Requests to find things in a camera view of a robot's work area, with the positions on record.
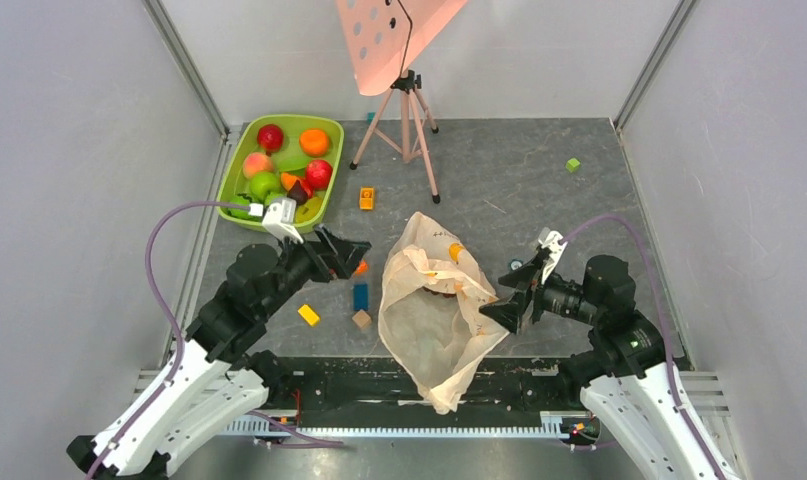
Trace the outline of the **translucent beige plastic bag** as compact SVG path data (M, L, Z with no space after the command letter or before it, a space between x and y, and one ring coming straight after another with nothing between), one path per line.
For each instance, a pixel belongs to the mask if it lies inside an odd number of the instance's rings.
M422 290L455 281L454 298ZM416 212L391 248L382 274L378 333L418 394L440 415L458 409L482 360L508 335L478 309L497 298L455 234Z

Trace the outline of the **green fake fruit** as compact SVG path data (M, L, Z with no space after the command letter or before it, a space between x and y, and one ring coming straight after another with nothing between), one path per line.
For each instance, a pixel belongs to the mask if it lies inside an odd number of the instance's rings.
M252 195L246 192L237 193L233 195L228 202L230 204L234 204L234 207L225 209L230 217L248 221L254 221L257 219L257 216L252 215L249 210L250 205L255 202Z

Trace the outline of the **purple fake grape bunch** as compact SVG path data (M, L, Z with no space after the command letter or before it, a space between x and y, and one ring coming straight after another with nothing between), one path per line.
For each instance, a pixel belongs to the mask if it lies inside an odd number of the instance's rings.
M443 298L454 298L460 291L460 286L455 281L441 281L435 284L428 284L422 290L435 296Z

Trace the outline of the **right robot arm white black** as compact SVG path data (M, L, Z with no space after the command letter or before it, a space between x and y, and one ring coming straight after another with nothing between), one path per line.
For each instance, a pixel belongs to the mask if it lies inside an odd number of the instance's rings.
M553 248L504 275L509 297L480 307L512 333L553 313L589 325L590 350L558 366L556 392L594 414L646 479L736 479L688 400L660 330L637 308L626 261L596 255L581 282L555 273Z

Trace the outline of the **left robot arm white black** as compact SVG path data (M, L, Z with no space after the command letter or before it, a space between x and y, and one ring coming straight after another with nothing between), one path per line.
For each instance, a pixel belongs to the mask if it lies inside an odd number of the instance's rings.
M110 426L66 453L89 479L167 479L236 418L285 405L293 381L269 350L250 354L271 317L306 283L348 279L371 248L326 227L315 237L244 247L168 364Z

